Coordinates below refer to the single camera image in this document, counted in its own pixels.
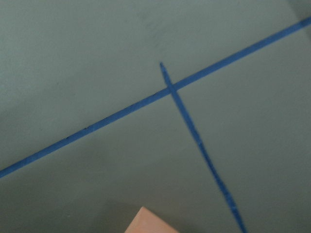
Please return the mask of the orange foam cube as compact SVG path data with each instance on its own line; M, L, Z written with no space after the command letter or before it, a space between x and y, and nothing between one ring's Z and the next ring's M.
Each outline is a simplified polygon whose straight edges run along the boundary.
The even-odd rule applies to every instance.
M147 208L141 207L125 233L178 233L178 231Z

